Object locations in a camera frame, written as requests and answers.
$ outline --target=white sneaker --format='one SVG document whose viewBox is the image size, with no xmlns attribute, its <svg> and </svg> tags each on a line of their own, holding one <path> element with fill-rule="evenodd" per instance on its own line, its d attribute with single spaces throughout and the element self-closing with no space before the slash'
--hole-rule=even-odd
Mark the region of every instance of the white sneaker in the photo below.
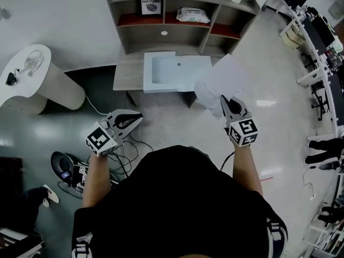
<svg viewBox="0 0 344 258">
<path fill-rule="evenodd" d="M 43 185 L 46 189 L 48 189 L 48 198 L 50 199 L 50 200 L 52 200 L 53 202 L 56 202 L 57 204 L 60 202 L 60 200 L 59 200 L 59 198 L 58 198 L 58 196 L 57 196 L 57 194 L 53 191 L 53 190 L 51 190 L 51 188 L 49 187 L 49 186 L 47 186 L 46 184 L 45 185 Z"/>
<path fill-rule="evenodd" d="M 49 207 L 49 206 L 50 206 L 48 200 L 45 199 L 45 198 L 43 199 L 43 205 L 44 205 L 45 207 Z"/>
</svg>

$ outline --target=white round table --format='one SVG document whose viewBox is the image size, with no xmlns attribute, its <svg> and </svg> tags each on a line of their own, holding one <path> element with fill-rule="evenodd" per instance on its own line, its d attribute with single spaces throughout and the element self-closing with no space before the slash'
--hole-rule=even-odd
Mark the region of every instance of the white round table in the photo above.
<svg viewBox="0 0 344 258">
<path fill-rule="evenodd" d="M 42 58 L 42 63 L 30 76 L 24 62 L 32 53 Z M 31 45 L 17 53 L 0 76 L 0 106 L 40 114 L 47 99 L 51 99 L 71 110 L 79 109 L 85 100 L 84 89 L 56 67 L 51 57 L 50 49 L 44 45 Z M 13 86 L 6 85 L 9 73 L 18 80 Z"/>
</svg>

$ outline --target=black t-shirt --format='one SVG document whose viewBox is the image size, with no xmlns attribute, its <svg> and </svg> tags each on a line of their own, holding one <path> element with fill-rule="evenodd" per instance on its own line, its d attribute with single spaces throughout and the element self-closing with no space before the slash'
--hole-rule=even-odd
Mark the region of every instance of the black t-shirt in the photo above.
<svg viewBox="0 0 344 258">
<path fill-rule="evenodd" d="M 267 257 L 267 217 L 285 228 L 258 192 L 199 151 L 173 146 L 147 154 L 100 203 L 75 212 L 72 249 L 91 232 L 95 258 Z"/>
</svg>

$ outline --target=white paper sheet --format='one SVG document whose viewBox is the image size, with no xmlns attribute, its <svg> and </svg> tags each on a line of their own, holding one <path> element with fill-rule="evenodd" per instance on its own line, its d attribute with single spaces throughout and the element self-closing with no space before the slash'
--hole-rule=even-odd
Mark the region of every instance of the white paper sheet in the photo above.
<svg viewBox="0 0 344 258">
<path fill-rule="evenodd" d="M 227 54 L 195 83 L 199 103 L 220 119 L 223 115 L 220 97 L 228 100 L 243 91 L 245 73 L 235 59 Z"/>
</svg>

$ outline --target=small screen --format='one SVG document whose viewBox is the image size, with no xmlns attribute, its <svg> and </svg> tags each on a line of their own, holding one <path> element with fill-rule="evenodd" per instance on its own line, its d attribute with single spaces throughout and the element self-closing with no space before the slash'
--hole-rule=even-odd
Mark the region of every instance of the small screen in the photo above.
<svg viewBox="0 0 344 258">
<path fill-rule="evenodd" d="M 62 176 L 63 179 L 68 178 L 68 177 L 69 177 L 68 171 L 67 171 L 67 172 L 63 172 L 63 173 L 61 174 L 61 176 Z"/>
</svg>

